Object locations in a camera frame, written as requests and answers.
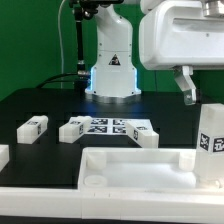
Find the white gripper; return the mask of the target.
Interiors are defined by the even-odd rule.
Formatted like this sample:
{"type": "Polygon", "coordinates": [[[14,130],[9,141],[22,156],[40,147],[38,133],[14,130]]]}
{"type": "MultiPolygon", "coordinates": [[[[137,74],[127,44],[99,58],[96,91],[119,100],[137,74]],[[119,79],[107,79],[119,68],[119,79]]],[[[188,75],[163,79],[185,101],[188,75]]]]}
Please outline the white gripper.
{"type": "Polygon", "coordinates": [[[224,19],[205,17],[200,1],[165,0],[140,22],[139,56],[148,70],[175,67],[174,79],[184,103],[194,105],[193,67],[224,67],[224,19]]]}

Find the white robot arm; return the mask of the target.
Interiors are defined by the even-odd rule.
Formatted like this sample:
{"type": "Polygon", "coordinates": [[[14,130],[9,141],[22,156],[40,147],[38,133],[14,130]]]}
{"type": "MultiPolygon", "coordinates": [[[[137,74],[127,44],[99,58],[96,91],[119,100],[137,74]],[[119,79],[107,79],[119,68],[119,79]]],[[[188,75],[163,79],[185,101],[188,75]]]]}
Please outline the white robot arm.
{"type": "Polygon", "coordinates": [[[97,62],[86,97],[104,103],[136,99],[132,64],[133,28],[114,11],[116,4],[138,4],[139,58],[148,70],[172,70],[184,102],[197,102],[195,70],[224,69],[224,0],[69,0],[77,21],[97,23],[97,62]]]}

